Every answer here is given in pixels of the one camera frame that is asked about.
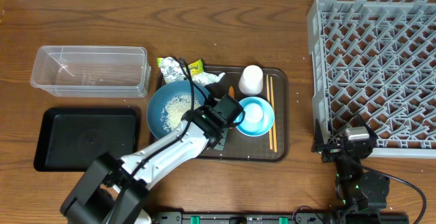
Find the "pile of white rice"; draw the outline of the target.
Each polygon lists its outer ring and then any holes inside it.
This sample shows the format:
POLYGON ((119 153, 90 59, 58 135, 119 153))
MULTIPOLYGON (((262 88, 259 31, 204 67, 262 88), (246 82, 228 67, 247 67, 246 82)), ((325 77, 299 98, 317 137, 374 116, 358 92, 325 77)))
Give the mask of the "pile of white rice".
POLYGON ((191 95, 179 95, 165 103, 161 111, 161 122, 165 132, 173 131, 181 122, 186 111, 191 109, 191 95))

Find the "light blue cup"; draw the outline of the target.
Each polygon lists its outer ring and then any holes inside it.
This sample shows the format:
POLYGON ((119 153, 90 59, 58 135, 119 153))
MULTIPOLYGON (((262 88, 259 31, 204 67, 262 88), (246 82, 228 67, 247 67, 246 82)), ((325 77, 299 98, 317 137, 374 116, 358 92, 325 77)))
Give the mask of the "light blue cup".
POLYGON ((261 105, 257 103, 248 103, 244 107, 245 111, 245 123, 259 123, 263 119, 264 111, 261 105))

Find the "light blue saucer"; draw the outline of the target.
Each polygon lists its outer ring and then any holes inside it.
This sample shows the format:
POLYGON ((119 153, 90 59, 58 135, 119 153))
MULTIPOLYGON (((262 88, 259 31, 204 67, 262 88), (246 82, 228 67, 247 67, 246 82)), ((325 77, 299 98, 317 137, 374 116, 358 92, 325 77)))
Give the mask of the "light blue saucer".
POLYGON ((268 115, 267 115, 268 102, 260 97, 246 97, 239 101, 239 104, 243 107, 243 109, 248 103, 257 103, 261 105, 264 111, 263 119, 259 123, 245 123, 243 120, 243 122, 236 128, 242 134, 247 135, 249 137, 259 137, 261 135, 264 135, 269 131, 270 127, 271 128, 273 127, 275 121, 275 114, 273 108, 272 106, 269 107, 271 121, 268 124, 268 115))

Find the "pale pink cup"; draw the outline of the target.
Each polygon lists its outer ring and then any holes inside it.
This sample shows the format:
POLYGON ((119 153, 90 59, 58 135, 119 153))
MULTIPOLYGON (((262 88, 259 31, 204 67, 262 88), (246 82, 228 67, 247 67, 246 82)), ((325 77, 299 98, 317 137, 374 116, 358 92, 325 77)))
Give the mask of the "pale pink cup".
POLYGON ((244 68, 238 83, 239 90, 247 96, 256 96, 263 89, 263 71, 257 65, 244 68))

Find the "dark blue plate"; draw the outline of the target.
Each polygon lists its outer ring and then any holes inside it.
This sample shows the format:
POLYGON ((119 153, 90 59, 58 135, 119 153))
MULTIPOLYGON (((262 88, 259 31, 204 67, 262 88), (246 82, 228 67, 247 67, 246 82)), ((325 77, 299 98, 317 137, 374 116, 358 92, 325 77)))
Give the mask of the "dark blue plate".
POLYGON ((161 122, 161 111, 167 101, 179 95, 191 95, 189 81, 184 80, 165 84, 151 97, 147 108, 146 119, 149 129, 156 140, 170 133, 165 132, 163 129, 164 123, 161 122))

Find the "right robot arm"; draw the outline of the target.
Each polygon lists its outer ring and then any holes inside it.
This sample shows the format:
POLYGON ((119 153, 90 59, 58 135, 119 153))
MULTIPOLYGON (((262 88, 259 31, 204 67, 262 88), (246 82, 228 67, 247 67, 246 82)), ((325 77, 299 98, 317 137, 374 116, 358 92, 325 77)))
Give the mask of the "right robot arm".
POLYGON ((320 153, 323 163, 333 162, 337 176, 335 191, 343 206, 324 217, 324 223, 381 223, 379 211, 387 206, 390 180, 386 176, 364 171, 361 161, 375 148, 378 136, 358 117, 359 126, 345 130, 337 142, 325 144, 319 121, 311 151, 320 153))

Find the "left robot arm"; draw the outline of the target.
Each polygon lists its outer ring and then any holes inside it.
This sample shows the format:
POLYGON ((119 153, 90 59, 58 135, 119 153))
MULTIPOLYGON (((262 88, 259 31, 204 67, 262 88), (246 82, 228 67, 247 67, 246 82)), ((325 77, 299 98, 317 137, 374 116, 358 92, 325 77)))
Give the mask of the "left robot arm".
POLYGON ((178 127, 150 146, 117 159, 99 156, 60 207, 70 223, 146 223, 149 191, 182 163, 216 145, 239 108, 201 106, 185 113, 178 127))

